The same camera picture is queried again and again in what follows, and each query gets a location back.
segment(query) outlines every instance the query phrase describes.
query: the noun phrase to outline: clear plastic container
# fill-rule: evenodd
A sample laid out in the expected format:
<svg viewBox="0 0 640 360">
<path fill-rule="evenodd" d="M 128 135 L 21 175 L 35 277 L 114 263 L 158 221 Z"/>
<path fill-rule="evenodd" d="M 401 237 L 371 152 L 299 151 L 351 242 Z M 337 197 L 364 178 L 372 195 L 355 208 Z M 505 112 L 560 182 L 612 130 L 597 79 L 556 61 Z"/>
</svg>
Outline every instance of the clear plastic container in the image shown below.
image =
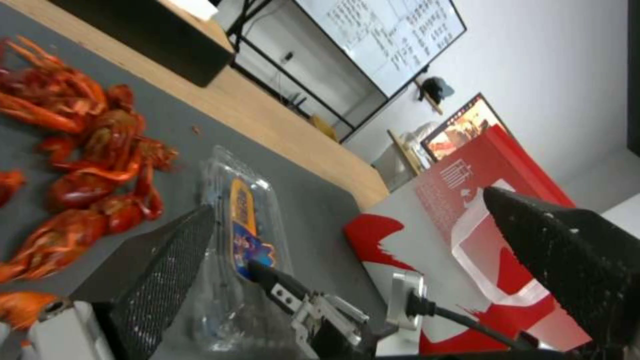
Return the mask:
<svg viewBox="0 0 640 360">
<path fill-rule="evenodd" d="M 262 288 L 239 275 L 234 267 L 230 193 L 235 179 L 242 180 L 253 194 L 257 237 L 273 246 L 273 266 L 291 274 L 271 185 L 226 149 L 216 146 L 214 156 L 203 164 L 202 201 L 218 209 L 214 219 L 218 226 L 192 289 L 193 337 L 206 352 L 249 357 L 268 352 L 292 355 L 298 348 L 289 326 L 291 319 L 265 296 Z"/>
</svg>

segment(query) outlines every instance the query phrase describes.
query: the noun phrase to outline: gray table surface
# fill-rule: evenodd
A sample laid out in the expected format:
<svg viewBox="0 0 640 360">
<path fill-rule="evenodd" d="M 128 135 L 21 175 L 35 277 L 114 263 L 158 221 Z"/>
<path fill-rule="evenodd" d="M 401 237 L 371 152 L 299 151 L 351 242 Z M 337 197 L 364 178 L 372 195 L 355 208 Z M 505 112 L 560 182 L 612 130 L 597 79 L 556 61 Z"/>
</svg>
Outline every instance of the gray table surface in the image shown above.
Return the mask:
<svg viewBox="0 0 640 360">
<path fill-rule="evenodd" d="M 34 40 L 104 86 L 128 84 L 136 95 L 136 109 L 147 118 L 145 134 L 178 148 L 180 169 L 172 174 L 156 172 L 155 184 L 166 205 L 162 218 L 141 224 L 127 234 L 101 239 L 58 274 L 37 281 L 2 284 L 0 291 L 71 293 L 126 238 L 155 229 L 196 206 L 200 164 L 211 156 L 214 145 L 219 144 L 273 185 L 295 276 L 309 288 L 340 295 L 368 312 L 374 328 L 382 325 L 384 303 L 342 234 L 342 227 L 359 214 L 350 193 L 0 4 L 0 38 L 15 35 Z M 7 60 L 12 66 L 22 63 L 12 57 Z M 192 126 L 200 129 L 199 135 L 194 134 Z M 34 150 L 44 134 L 33 126 L 0 115 L 0 170 L 20 168 L 28 179 L 11 203 L 0 209 L 1 260 L 9 259 L 26 236 L 50 217 L 44 209 L 44 193 L 59 174 L 49 170 L 45 158 Z"/>
</svg>

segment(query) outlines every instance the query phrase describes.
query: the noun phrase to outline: red crayfish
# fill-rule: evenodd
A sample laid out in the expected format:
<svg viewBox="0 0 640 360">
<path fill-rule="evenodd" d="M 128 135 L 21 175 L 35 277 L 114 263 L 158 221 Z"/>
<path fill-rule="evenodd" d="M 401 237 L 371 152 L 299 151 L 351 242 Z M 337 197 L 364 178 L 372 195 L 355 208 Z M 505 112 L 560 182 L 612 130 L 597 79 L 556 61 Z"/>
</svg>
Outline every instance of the red crayfish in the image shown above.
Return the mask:
<svg viewBox="0 0 640 360">
<path fill-rule="evenodd" d="M 9 262 L 0 263 L 0 283 L 51 274 L 84 254 L 104 235 L 157 219 L 163 203 L 153 187 L 152 174 L 153 168 L 145 166 L 132 193 L 110 195 L 88 209 L 68 209 L 46 221 Z"/>
<path fill-rule="evenodd" d="M 52 184 L 47 196 L 49 207 L 62 212 L 34 231 L 9 262 L 0 263 L 0 282 L 51 274 L 101 237 L 155 220 L 163 202 L 152 184 L 153 171 L 170 170 L 178 155 L 143 136 L 146 121 L 135 112 L 127 85 L 103 91 L 86 74 L 30 40 L 18 39 L 21 45 L 10 40 L 4 45 L 32 67 L 19 72 L 0 68 L 0 113 L 62 133 L 46 138 L 39 148 L 49 153 L 52 167 L 67 174 Z M 80 156 L 71 160 L 76 149 Z M 136 176 L 131 193 L 113 194 Z M 4 194 L 8 199 L 16 188 L 0 187 L 0 204 Z"/>
<path fill-rule="evenodd" d="M 55 295 L 31 291 L 0 293 L 0 321 L 12 329 L 28 330 L 42 309 L 57 299 Z"/>
<path fill-rule="evenodd" d="M 24 176 L 19 170 L 0 172 L 0 208 L 24 184 Z"/>
</svg>

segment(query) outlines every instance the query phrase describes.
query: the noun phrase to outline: red and white packaging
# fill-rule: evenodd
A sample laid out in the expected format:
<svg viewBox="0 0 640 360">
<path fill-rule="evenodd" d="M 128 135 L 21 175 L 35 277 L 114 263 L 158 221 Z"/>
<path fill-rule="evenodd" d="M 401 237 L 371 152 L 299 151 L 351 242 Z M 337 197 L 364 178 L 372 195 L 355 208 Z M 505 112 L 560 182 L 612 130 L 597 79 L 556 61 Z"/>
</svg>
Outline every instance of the red and white packaging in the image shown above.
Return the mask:
<svg viewBox="0 0 640 360">
<path fill-rule="evenodd" d="M 427 296 L 516 337 L 527 331 L 558 350 L 589 336 L 511 253 L 486 209 L 482 189 L 501 186 L 566 207 L 571 200 L 527 153 L 494 126 L 387 199 L 344 231 L 387 301 L 392 274 L 424 275 Z M 420 353 L 504 349 L 449 320 L 426 317 Z"/>
</svg>

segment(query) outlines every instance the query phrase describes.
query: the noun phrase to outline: colorful label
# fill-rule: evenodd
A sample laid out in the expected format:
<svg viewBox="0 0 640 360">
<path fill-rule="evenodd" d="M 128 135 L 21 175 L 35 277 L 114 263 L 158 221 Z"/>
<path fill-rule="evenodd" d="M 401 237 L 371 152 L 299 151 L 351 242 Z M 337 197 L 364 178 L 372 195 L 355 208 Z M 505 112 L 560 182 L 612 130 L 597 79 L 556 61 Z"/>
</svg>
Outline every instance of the colorful label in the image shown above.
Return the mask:
<svg viewBox="0 0 640 360">
<path fill-rule="evenodd" d="M 275 250 L 271 244 L 258 238 L 253 193 L 239 178 L 231 183 L 231 257 L 235 270 L 249 279 L 247 264 L 256 260 L 266 266 L 274 266 Z"/>
</svg>

